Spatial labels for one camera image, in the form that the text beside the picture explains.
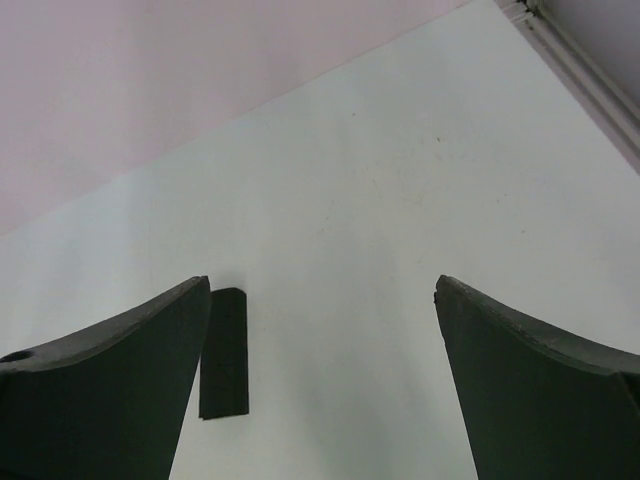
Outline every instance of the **pink surface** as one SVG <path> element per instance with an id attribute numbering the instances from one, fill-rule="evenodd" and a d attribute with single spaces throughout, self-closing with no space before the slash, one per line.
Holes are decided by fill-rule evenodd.
<path id="1" fill-rule="evenodd" d="M 0 234 L 467 1 L 4 1 Z"/>

